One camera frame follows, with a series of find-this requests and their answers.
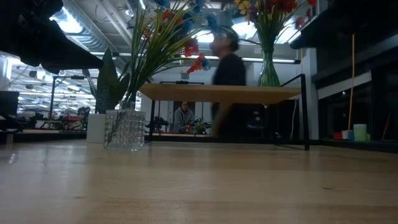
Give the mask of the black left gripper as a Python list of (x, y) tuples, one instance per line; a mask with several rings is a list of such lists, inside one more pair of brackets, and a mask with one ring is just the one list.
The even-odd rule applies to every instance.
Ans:
[(62, 0), (1, 0), (1, 50), (55, 74), (101, 68), (101, 59), (69, 40), (50, 20), (62, 7)]

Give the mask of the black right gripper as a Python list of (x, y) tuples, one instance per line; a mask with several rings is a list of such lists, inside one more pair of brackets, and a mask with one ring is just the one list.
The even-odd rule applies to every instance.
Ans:
[(334, 0), (300, 30), (292, 49), (320, 47), (331, 39), (351, 34), (371, 39), (397, 34), (397, 0)]

